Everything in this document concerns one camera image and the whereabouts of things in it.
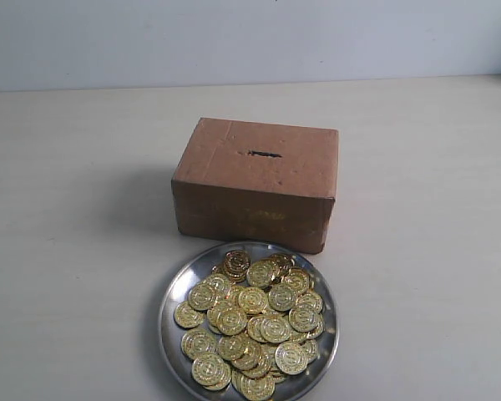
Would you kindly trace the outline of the brown cardboard slot box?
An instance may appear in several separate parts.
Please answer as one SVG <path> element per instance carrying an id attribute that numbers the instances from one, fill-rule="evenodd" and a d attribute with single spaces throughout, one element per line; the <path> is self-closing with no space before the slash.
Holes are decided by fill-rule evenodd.
<path id="1" fill-rule="evenodd" d="M 320 253 L 339 149 L 336 129 L 200 119 L 171 180 L 179 232 Z"/>

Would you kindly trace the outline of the gold coin back dark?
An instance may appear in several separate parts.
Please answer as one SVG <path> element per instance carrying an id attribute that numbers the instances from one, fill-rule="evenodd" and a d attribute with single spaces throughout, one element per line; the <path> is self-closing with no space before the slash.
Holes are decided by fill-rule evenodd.
<path id="1" fill-rule="evenodd" d="M 251 265 L 249 254 L 244 250 L 228 251 L 223 260 L 223 272 L 235 282 L 243 282 Z"/>

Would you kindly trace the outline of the gold coin back centre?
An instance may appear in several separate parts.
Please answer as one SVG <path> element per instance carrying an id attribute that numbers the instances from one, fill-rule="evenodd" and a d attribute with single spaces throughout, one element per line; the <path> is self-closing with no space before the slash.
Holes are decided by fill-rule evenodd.
<path id="1" fill-rule="evenodd" d="M 252 287 L 268 287 L 279 274 L 278 264 L 269 259 L 261 259 L 250 264 L 246 272 L 247 283 Z"/>

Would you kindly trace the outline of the gold coin upper left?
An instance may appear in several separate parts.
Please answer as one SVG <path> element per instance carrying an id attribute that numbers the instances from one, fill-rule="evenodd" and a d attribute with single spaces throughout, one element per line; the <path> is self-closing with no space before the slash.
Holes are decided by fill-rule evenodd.
<path id="1" fill-rule="evenodd" d="M 190 289 L 187 301 L 194 310 L 203 312 L 215 305 L 217 297 L 218 292 L 213 286 L 200 282 Z"/>

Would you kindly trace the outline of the gold coin left edge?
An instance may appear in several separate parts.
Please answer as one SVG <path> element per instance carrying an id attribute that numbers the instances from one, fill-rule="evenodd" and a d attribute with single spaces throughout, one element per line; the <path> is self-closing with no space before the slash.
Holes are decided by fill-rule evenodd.
<path id="1" fill-rule="evenodd" d="M 179 327 L 191 329 L 203 324 L 205 314 L 196 311 L 187 301 L 183 301 L 175 308 L 174 320 Z"/>

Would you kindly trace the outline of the gold coin left lower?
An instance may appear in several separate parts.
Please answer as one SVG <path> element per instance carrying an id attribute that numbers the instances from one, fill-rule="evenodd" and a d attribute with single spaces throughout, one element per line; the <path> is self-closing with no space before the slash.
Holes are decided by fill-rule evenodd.
<path id="1" fill-rule="evenodd" d="M 180 348 L 190 360 L 196 360 L 204 353 L 216 353 L 217 340 L 202 327 L 187 331 L 181 338 Z"/>

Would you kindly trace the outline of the gold coin front right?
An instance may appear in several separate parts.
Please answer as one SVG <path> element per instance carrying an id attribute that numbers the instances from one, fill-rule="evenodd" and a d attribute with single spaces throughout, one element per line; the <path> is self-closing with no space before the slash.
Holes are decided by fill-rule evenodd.
<path id="1" fill-rule="evenodd" d="M 306 369 L 308 357 L 301 345 L 293 342 L 284 342 L 275 350 L 275 361 L 277 367 L 283 373 L 297 375 Z"/>

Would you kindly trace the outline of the gold coin front left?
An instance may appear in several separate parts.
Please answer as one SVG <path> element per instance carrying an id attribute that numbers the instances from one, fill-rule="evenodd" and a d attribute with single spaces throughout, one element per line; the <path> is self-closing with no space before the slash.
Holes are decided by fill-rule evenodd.
<path id="1" fill-rule="evenodd" d="M 203 353 L 192 364 L 192 378 L 201 386 L 218 391 L 231 380 L 230 366 L 216 353 Z"/>

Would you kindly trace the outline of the gold coin bottom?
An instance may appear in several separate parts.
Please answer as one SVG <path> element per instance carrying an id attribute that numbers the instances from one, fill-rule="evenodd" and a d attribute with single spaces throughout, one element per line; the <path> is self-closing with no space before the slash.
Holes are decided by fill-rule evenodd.
<path id="1" fill-rule="evenodd" d="M 261 378 L 249 378 L 242 375 L 239 379 L 241 394 L 248 400 L 268 400 L 275 392 L 276 384 L 269 375 Z"/>

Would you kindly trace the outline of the round steel plate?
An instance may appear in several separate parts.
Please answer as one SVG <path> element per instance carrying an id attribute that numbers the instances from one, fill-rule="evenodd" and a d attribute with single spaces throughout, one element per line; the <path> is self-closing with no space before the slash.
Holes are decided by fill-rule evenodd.
<path id="1" fill-rule="evenodd" d="M 318 341 L 317 360 L 311 363 L 304 373 L 281 383 L 272 395 L 274 400 L 298 400 L 319 384 L 333 364 L 340 341 L 340 322 L 334 296 L 323 275 L 304 256 L 283 246 L 263 241 L 227 242 L 202 251 L 186 262 L 174 275 L 159 305 L 157 337 L 160 354 L 167 369 L 189 394 L 188 400 L 242 400 L 244 398 L 232 387 L 211 392 L 202 388 L 191 377 L 191 361 L 180 348 L 184 330 L 178 327 L 174 320 L 177 304 L 184 301 L 193 285 L 204 279 L 214 264 L 222 260 L 226 252 L 235 249 L 247 251 L 253 260 L 277 252 L 293 256 L 296 264 L 315 280 L 315 290 L 322 296 L 325 331 Z"/>

